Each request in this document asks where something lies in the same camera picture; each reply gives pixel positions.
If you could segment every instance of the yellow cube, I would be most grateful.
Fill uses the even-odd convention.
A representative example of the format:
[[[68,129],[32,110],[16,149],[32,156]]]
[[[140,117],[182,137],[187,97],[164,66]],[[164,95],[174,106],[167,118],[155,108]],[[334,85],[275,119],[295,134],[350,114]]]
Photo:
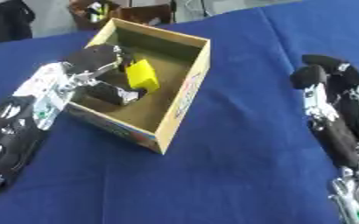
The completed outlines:
[[[125,70],[131,88],[145,88],[149,94],[159,88],[155,70],[146,59],[126,67]]]

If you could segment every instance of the cardboard box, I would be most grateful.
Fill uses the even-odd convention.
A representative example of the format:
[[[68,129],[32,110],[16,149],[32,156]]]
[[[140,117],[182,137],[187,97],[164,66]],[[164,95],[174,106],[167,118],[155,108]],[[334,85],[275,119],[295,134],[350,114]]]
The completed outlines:
[[[210,40],[113,18],[88,46],[102,43],[130,47],[137,60],[148,59],[161,88],[125,107],[86,97],[67,110],[165,154],[209,69]]]

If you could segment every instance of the blue tablecloth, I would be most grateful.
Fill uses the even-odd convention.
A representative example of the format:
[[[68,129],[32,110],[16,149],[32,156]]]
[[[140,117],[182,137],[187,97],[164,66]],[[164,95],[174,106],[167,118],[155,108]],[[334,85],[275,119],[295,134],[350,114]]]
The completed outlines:
[[[212,66],[165,156],[70,115],[0,196],[0,224],[339,223],[337,175],[288,75],[303,53],[359,67],[359,1],[309,0],[166,27],[210,38]],[[0,44],[0,101],[92,32]]]

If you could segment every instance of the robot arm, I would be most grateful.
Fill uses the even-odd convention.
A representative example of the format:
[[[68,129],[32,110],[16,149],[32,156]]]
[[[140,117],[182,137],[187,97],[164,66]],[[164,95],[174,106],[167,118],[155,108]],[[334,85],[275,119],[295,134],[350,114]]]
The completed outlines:
[[[118,46],[89,47],[61,62],[42,66],[0,104],[0,192],[32,160],[75,90],[99,88],[96,78],[122,66],[127,61],[125,56]],[[103,94],[126,102],[115,91]]]
[[[359,72],[348,62],[305,55],[292,84],[304,90],[308,127],[341,168],[331,195],[344,223],[359,224]]]

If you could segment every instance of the wire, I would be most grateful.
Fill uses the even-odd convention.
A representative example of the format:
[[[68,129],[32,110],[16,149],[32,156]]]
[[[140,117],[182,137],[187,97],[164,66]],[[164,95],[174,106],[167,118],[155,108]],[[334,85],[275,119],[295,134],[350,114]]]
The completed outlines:
[[[190,4],[192,1],[194,1],[194,0],[187,0],[187,2],[185,3],[185,8],[187,8],[189,11],[202,12],[204,16],[207,15],[208,17],[212,17],[212,13],[210,13],[210,12],[207,11],[206,9],[204,9],[204,10],[196,10],[196,9],[194,9],[194,8],[191,8],[191,7],[189,6],[189,4]]]
[[[170,2],[170,8],[172,9],[172,21],[177,24],[177,2],[175,0]]]
[[[204,3],[204,0],[201,0],[201,7],[202,7],[202,14],[205,18],[208,17],[207,10],[206,10],[206,4]]]

